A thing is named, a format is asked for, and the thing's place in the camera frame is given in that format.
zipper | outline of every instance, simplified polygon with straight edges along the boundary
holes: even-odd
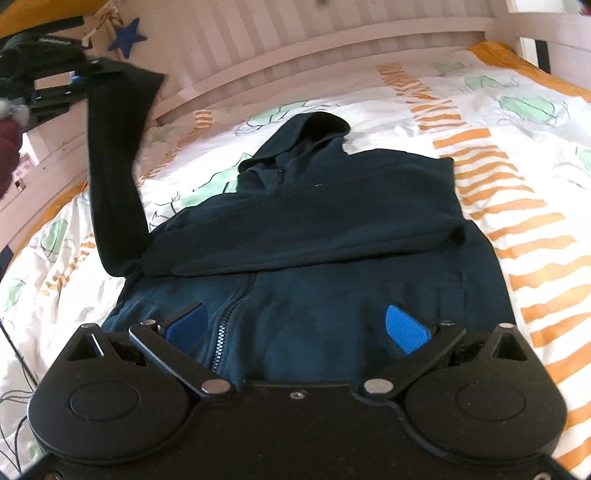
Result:
[[[285,170],[280,168],[277,170],[277,188],[275,189],[275,195],[279,195],[283,190],[283,182],[285,180]]]
[[[251,273],[248,276],[248,283],[246,284],[246,289],[242,292],[236,300],[234,300],[230,305],[227,306],[226,310],[224,310],[222,319],[220,320],[220,325],[217,328],[217,340],[216,340],[216,351],[213,354],[213,361],[212,361],[212,372],[217,372],[217,369],[220,366],[220,361],[222,360],[223,348],[224,344],[226,343],[226,331],[228,329],[228,321],[230,321],[230,317],[234,310],[238,308],[238,306],[245,301],[250,294],[252,293],[252,289],[255,286],[256,280],[256,273]]]

star decoration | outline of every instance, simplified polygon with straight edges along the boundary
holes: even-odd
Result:
[[[143,35],[138,34],[138,24],[139,18],[136,18],[127,27],[116,28],[115,34],[117,36],[113,43],[109,45],[108,50],[113,51],[116,48],[120,48],[123,56],[128,59],[131,54],[131,48],[135,43],[148,40]]]

bed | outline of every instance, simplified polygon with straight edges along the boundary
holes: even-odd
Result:
[[[298,113],[347,120],[348,153],[454,158],[465,217],[495,248],[518,327],[566,400],[554,456],[585,478],[591,18],[564,8],[516,12],[505,0],[402,3],[175,1],[162,13],[155,1],[123,2],[123,17],[140,17],[148,37],[129,61],[169,74],[137,161],[150,228],[231,192],[238,164]],[[553,75],[522,58],[537,62],[530,39],[548,42]],[[100,54],[106,45],[95,40]],[[0,282],[0,316],[39,378],[78,325],[104,321],[123,286],[96,251],[84,117],[77,106],[30,132],[40,163],[0,205],[8,225],[0,247],[15,253]],[[0,379],[0,470],[10,477],[40,452],[23,420],[31,384],[5,342]]]

navy blue hoodie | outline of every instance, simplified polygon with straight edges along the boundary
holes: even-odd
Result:
[[[150,233],[103,328],[203,302],[190,355],[240,384],[370,378],[404,355],[386,330],[392,304],[472,330],[513,323],[492,246],[462,216],[453,160],[347,155],[348,132],[325,112],[289,120],[240,165],[235,193]]]

maroon fabric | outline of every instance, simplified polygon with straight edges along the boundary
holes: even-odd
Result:
[[[12,119],[0,120],[0,199],[12,182],[22,147],[22,128]]]

